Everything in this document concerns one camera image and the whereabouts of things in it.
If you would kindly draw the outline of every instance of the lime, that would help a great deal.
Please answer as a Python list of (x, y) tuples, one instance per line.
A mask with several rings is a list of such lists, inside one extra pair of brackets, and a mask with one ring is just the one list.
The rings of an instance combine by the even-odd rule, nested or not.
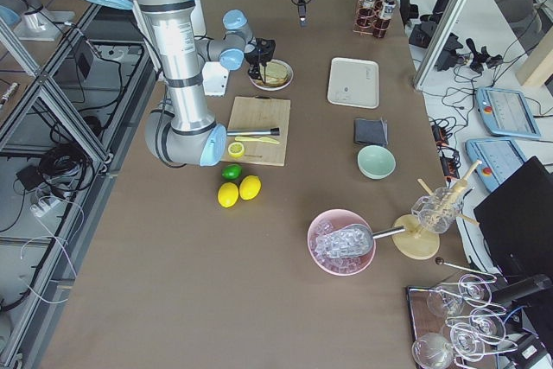
[(233, 181), (242, 175), (242, 166), (239, 164), (229, 164), (228, 166), (225, 166), (221, 174), (228, 181)]

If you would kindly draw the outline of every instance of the bread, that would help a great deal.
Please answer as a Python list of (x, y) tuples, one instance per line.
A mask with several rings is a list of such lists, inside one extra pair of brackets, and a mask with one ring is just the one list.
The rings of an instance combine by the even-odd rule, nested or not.
[(262, 80), (256, 80), (255, 83), (259, 86), (283, 86), (288, 82), (289, 74), (288, 69), (278, 62), (269, 61), (267, 67), (261, 67)]

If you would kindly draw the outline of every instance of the pink bowl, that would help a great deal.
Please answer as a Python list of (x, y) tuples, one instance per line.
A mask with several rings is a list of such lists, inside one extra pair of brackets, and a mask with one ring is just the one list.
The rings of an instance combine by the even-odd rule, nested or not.
[(337, 265), (336, 260), (332, 260), (331, 258), (322, 258), (317, 256), (315, 252), (315, 240), (318, 236), (338, 231), (344, 226), (351, 224), (363, 224), (371, 229), (369, 224), (367, 224), (363, 218), (356, 213), (345, 209), (331, 209), (321, 213), (313, 219), (313, 222), (311, 222), (308, 229), (308, 249), (309, 254), (311, 254), (311, 258), (324, 271), (335, 276), (352, 276), (353, 274), (361, 272), (369, 266), (374, 258), (374, 252), (377, 249), (376, 241), (373, 241), (372, 249), (365, 255), (362, 255), (359, 259), (345, 258), (342, 260), (345, 264), (340, 265)]

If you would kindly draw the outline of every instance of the wooden cutting board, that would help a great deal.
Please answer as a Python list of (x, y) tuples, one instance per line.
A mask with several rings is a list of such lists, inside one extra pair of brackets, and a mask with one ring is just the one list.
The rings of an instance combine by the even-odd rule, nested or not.
[[(270, 136), (280, 143), (243, 142), (245, 154), (232, 158), (225, 152), (224, 162), (240, 162), (284, 166), (286, 142), (288, 139), (288, 122), (290, 115), (289, 99), (267, 99), (256, 97), (236, 97), (232, 105), (228, 130), (254, 130), (280, 128), (280, 136)], [(226, 138), (226, 146), (234, 137)]]

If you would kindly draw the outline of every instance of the white tray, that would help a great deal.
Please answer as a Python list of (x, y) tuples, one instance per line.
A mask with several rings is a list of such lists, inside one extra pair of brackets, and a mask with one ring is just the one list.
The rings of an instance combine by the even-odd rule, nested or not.
[(378, 107), (378, 64), (372, 60), (333, 58), (328, 101), (352, 107)]

